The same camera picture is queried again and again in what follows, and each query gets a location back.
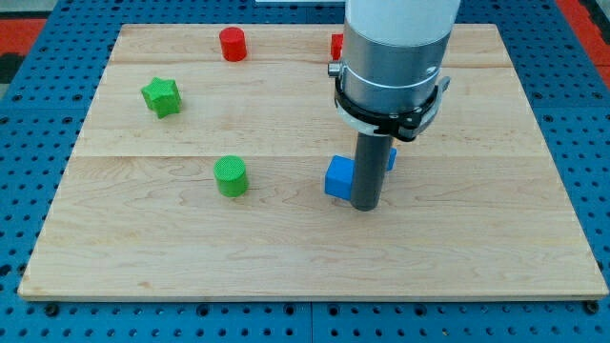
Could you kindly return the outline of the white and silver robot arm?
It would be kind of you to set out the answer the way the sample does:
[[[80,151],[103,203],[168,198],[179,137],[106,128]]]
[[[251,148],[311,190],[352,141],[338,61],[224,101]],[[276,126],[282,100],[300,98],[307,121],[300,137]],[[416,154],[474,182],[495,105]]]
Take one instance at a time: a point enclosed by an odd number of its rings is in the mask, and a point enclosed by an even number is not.
[[[343,120],[372,136],[412,141],[437,115],[442,59],[460,0],[348,0],[341,57],[328,66]]]

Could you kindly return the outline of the red block behind arm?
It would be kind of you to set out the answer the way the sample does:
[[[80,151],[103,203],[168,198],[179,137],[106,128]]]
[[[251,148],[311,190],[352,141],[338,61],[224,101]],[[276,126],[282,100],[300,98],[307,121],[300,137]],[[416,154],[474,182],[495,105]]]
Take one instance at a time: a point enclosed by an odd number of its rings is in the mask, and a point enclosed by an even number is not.
[[[333,60],[339,60],[341,58],[343,46],[343,34],[333,33],[331,35],[331,46],[330,53]]]

